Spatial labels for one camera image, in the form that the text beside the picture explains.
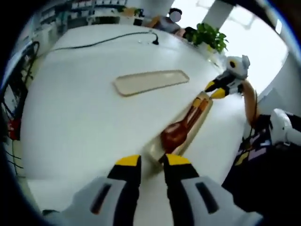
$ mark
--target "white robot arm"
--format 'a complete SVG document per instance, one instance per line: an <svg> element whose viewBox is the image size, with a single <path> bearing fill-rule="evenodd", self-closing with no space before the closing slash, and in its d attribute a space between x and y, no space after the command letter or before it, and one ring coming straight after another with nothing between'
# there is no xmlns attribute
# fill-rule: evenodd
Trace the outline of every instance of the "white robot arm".
<svg viewBox="0 0 301 226"><path fill-rule="evenodd" d="M294 129L290 117L297 117L291 113L287 113L281 109L274 109L269 124L269 131L273 145L283 143L290 145L291 143L301 146L301 131Z"/></svg>

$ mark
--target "white table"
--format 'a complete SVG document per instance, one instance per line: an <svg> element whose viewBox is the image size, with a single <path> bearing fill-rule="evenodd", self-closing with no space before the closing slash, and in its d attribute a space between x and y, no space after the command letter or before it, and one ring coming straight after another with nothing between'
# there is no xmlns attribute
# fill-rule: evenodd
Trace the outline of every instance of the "white table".
<svg viewBox="0 0 301 226"><path fill-rule="evenodd" d="M94 43L147 31L129 25L93 25L69 30L53 49ZM218 73L177 37L155 31L91 48L51 52L30 86L21 127L29 187L42 209L64 210L72 196L122 157L141 153ZM181 69L190 82L132 97L117 94L121 75ZM229 96L214 105L185 153L201 175L225 179L243 134L243 99ZM152 165L143 159L135 225L173 225L164 175L146 178Z"/></svg>

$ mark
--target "green leaves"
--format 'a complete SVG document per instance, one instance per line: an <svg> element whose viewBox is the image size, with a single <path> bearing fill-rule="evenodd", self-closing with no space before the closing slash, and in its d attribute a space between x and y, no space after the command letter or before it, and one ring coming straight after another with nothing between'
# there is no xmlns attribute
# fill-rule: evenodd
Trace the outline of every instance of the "green leaves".
<svg viewBox="0 0 301 226"><path fill-rule="evenodd" d="M207 43L212 48L221 53L224 49L227 49L226 40L227 36L224 33L219 32L218 28L213 28L209 24L201 23L197 24L197 30L188 35L186 39L192 41L195 46L200 45L202 42Z"/></svg>

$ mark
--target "person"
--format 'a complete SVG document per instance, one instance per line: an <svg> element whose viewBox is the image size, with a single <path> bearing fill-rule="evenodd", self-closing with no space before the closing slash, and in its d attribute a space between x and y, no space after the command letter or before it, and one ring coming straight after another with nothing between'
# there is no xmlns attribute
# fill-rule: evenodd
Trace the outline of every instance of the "person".
<svg viewBox="0 0 301 226"><path fill-rule="evenodd" d="M185 34L185 30L176 23L180 21L182 11L178 8L171 8L168 14L169 17L154 17L148 24L146 24L146 27L155 28L182 37Z"/></svg>
<svg viewBox="0 0 301 226"><path fill-rule="evenodd" d="M248 81L243 81L243 94L246 117L255 133L240 145L222 187L232 193L234 203L246 212L255 211L265 219L279 222L294 222L301 202L301 186L296 181L301 147L291 144L283 150L272 145L270 115L260 114L256 93Z"/></svg>

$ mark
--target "wooden tray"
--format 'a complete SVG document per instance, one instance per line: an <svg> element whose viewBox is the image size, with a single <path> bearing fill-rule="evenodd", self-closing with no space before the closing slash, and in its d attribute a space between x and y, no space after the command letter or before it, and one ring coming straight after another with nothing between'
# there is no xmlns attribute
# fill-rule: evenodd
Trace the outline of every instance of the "wooden tray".
<svg viewBox="0 0 301 226"><path fill-rule="evenodd" d="M183 71L171 70L120 76L114 81L114 85L119 94L127 97L188 81L189 77Z"/></svg>
<svg viewBox="0 0 301 226"><path fill-rule="evenodd" d="M191 128L190 132L187 134L187 139L185 140L185 142L180 145L179 147L177 147L172 154L176 154L176 155L183 155L184 152L187 150L187 148L189 147L190 143L193 141L193 138L196 136L196 134L198 133L198 130L201 128L206 116L208 115L213 101L212 99L210 99L210 97L207 95L207 93L205 92L201 92L198 97L203 100L204 98L208 101L208 105L206 107L206 109L202 112L201 116L199 117L199 119L196 121L196 123L194 124L194 126ZM171 121L168 125L177 122L177 121L181 121L184 116L186 115L186 113L188 112L188 110L190 109L192 105L192 102L185 108L185 110L183 112L181 112L181 114L176 117L173 121ZM153 162L162 167L162 164L159 163L159 159L162 158L162 156L165 154L165 151L161 145L161 140L160 140L160 134L159 133L155 138L153 138L144 148L144 152L146 152L148 154L148 156L153 160Z"/></svg>

